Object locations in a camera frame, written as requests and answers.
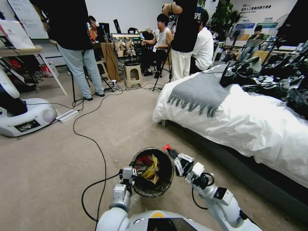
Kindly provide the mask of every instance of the white pants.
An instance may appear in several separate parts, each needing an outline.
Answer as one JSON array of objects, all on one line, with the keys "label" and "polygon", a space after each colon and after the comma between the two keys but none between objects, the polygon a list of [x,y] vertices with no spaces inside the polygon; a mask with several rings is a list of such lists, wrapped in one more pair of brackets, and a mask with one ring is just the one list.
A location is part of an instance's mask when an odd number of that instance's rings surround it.
[{"label": "white pants", "polygon": [[193,52],[184,53],[172,50],[171,62],[172,62],[172,81],[179,80],[189,75],[190,69],[190,57]]}]

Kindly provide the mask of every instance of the floor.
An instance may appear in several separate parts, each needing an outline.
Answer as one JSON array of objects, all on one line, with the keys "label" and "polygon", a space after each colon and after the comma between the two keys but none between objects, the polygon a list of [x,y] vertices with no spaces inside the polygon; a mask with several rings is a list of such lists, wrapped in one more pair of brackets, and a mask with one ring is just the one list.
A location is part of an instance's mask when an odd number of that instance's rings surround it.
[{"label": "floor", "polygon": [[[40,82],[38,91],[24,93],[21,98],[38,97],[70,106],[71,79],[65,69],[59,71],[67,96],[53,78],[47,78]],[[153,76],[143,80],[144,84],[154,83]],[[164,73],[159,83],[166,82],[168,74]],[[84,102],[81,114],[94,110],[100,103],[101,107],[80,118],[75,129],[97,141],[106,159],[107,176],[127,166],[139,150],[149,146],[161,148],[170,143],[204,164],[207,172],[214,173],[215,183],[228,188],[241,209],[263,230],[307,230],[241,183],[191,136],[172,125],[164,128],[153,123],[158,96],[157,91],[138,89],[108,96],[102,102],[98,96]],[[55,108],[61,113],[69,110],[60,105]],[[74,119],[56,123],[19,138],[0,137],[0,230],[94,230],[95,222],[82,209],[81,195],[88,185],[104,178],[104,161],[93,141],[73,133],[73,122]],[[117,182],[118,178],[107,181],[100,216],[108,209]],[[85,206],[92,216],[97,212],[102,188],[103,184],[96,185],[85,195]],[[190,186],[176,175],[163,196],[141,198],[134,194],[129,216],[145,210],[170,210],[213,230],[221,230],[208,211],[194,205]]]}]

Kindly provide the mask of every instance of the mesh trash can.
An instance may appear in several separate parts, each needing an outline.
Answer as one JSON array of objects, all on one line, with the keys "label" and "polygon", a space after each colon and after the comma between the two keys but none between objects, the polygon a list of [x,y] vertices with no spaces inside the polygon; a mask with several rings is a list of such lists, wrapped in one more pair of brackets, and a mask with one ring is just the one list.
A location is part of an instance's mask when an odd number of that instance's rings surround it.
[{"label": "mesh trash can", "polygon": [[134,167],[139,157],[152,154],[154,154],[154,156],[159,161],[159,171],[157,171],[159,180],[157,181],[156,185],[152,185],[141,176],[136,178],[135,185],[133,186],[134,191],[143,197],[161,196],[165,193],[165,191],[167,191],[173,180],[173,161],[166,152],[159,148],[149,147],[139,151],[134,156],[129,166]]}]

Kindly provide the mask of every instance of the white bedding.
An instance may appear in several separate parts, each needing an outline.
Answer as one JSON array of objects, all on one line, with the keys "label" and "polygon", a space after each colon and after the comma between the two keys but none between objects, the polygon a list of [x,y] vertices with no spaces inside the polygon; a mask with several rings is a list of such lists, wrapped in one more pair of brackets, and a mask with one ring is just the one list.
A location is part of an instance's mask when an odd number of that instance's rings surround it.
[{"label": "white bedding", "polygon": [[187,111],[167,103],[172,89],[194,77],[187,76],[165,85],[157,100],[153,121],[174,121],[218,144],[229,146],[242,155],[253,156],[257,163],[288,176],[308,188],[308,122],[275,98],[249,95],[233,85],[214,118],[199,115],[198,108]]}]

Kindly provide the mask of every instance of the plastic stool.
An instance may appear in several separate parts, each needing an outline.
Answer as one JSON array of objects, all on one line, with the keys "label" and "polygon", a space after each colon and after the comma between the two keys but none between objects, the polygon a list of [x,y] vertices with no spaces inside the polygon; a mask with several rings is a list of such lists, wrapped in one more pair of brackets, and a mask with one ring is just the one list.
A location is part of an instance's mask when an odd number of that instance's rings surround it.
[{"label": "plastic stool", "polygon": [[102,60],[96,61],[96,65],[98,66],[99,64],[102,65],[103,70],[104,70],[104,74],[101,74],[102,78],[106,78],[108,80],[108,82],[110,82],[109,74],[106,70],[106,67],[105,67],[103,61]]},{"label": "plastic stool", "polygon": [[[138,72],[138,76],[132,76],[136,80],[131,80],[131,70],[133,69],[136,69]],[[125,65],[124,70],[125,70],[124,82],[127,87],[131,88],[133,84],[140,84],[140,86],[142,87],[142,75],[141,75],[140,65],[136,65],[136,66],[126,66]]]}]

